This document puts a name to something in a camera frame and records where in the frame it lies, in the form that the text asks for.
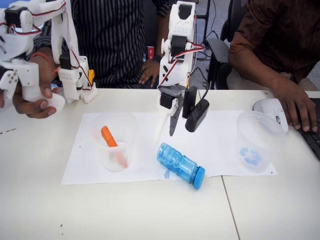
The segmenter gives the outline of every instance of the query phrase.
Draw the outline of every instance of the hand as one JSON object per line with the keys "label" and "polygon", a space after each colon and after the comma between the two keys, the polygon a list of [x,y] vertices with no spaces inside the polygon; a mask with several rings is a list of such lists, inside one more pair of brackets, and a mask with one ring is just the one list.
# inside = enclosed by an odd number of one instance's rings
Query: hand
{"label": "hand", "polygon": [[[59,88],[51,91],[52,69],[51,66],[40,56],[33,57],[30,62],[39,65],[39,86],[44,97],[51,99],[52,93],[58,94]],[[48,107],[48,102],[44,99],[36,102],[28,102],[22,97],[22,86],[19,83],[13,95],[13,105],[19,114],[26,114],[29,118],[45,119],[57,112],[55,107]]]}
{"label": "hand", "polygon": [[303,130],[318,131],[316,104],[311,101],[306,92],[286,77],[279,79],[272,88],[274,96],[280,100],[287,122],[296,130],[301,128],[297,109],[300,113]]}
{"label": "hand", "polygon": [[4,91],[0,89],[0,109],[3,109],[4,106],[5,106]]}
{"label": "hand", "polygon": [[144,71],[144,73],[139,80],[139,84],[144,85],[152,77],[151,88],[153,88],[159,76],[160,66],[153,59],[149,59],[143,64],[141,68],[141,72],[142,71]]}

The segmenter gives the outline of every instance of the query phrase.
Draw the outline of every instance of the blue recycling logo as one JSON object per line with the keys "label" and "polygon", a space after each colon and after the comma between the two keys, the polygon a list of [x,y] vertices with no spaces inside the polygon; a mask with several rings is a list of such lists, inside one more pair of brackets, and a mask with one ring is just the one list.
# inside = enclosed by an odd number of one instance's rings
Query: blue recycling logo
{"label": "blue recycling logo", "polygon": [[260,154],[254,149],[249,150],[247,147],[243,147],[239,153],[243,157],[243,160],[252,166],[258,166],[261,161]]}

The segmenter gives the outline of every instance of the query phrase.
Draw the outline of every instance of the sleeve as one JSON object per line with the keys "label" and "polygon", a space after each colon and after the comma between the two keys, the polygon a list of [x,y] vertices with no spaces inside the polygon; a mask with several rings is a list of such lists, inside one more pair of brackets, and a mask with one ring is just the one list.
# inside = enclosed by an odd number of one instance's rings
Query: sleeve
{"label": "sleeve", "polygon": [[172,5],[177,3],[177,0],[152,0],[152,2],[156,6],[156,14],[165,17],[171,10]]}
{"label": "sleeve", "polygon": [[[33,50],[29,54],[28,59],[43,47],[51,48],[51,20],[44,23],[40,36],[33,40]],[[65,40],[62,42],[62,52],[64,54],[69,54],[69,49]]]}
{"label": "sleeve", "polygon": [[283,0],[248,0],[247,8],[248,13],[237,32],[255,47],[261,43],[285,6]]}

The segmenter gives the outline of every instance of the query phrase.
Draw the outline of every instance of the clear plastic cup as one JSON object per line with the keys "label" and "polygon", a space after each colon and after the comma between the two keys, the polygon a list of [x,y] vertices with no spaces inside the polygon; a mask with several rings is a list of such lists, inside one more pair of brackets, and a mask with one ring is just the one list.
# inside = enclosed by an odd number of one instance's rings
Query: clear plastic cup
{"label": "clear plastic cup", "polygon": [[[102,137],[101,129],[107,126],[116,147],[109,147]],[[119,172],[131,164],[135,137],[137,134],[136,118],[128,112],[107,112],[95,118],[90,126],[94,149],[102,165],[112,172]]]}
{"label": "clear plastic cup", "polygon": [[271,117],[261,112],[242,113],[237,119],[234,154],[253,172],[263,172],[279,150],[287,135]]}

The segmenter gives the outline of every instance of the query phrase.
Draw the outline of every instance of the yellow component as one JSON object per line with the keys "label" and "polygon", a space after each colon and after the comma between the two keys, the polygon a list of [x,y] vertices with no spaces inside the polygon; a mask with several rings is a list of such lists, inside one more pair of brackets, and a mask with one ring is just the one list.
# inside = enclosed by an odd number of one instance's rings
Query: yellow component
{"label": "yellow component", "polygon": [[95,71],[90,69],[89,70],[89,82],[91,86],[94,84],[94,78],[95,78]]}
{"label": "yellow component", "polygon": [[189,89],[189,88],[190,88],[189,81],[190,81],[190,74],[187,75],[186,89]]}

